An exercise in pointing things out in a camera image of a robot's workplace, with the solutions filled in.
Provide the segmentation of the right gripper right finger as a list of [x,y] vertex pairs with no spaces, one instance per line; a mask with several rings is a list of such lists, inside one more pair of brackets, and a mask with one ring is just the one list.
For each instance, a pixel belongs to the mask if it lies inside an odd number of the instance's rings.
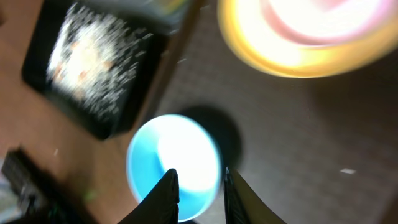
[[234,169],[226,168],[224,210],[227,224],[286,224]]

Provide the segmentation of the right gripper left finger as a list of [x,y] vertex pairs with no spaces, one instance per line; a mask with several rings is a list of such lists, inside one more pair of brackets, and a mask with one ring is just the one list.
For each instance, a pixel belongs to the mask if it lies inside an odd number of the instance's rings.
[[179,184],[175,169],[169,169],[145,199],[118,224],[177,224]]

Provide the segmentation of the light blue bowl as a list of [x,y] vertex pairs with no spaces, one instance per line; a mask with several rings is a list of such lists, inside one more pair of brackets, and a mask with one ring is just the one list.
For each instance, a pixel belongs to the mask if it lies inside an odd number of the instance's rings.
[[210,132],[187,116],[166,114],[146,122],[128,147],[127,181],[138,202],[169,169],[178,175],[178,222],[193,220],[215,200],[222,164]]

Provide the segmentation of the pink bowl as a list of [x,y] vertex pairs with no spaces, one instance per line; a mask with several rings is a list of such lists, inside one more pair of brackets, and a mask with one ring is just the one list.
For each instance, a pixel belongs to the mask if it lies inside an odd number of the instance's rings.
[[327,46],[361,39],[397,15],[393,0],[260,1],[265,21],[300,45]]

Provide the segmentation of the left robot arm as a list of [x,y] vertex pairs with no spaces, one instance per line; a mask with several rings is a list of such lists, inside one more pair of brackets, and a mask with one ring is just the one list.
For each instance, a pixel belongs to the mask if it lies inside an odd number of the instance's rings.
[[38,168],[21,148],[8,151],[1,173],[19,196],[21,216],[8,224],[86,224],[96,220],[81,202],[46,171]]

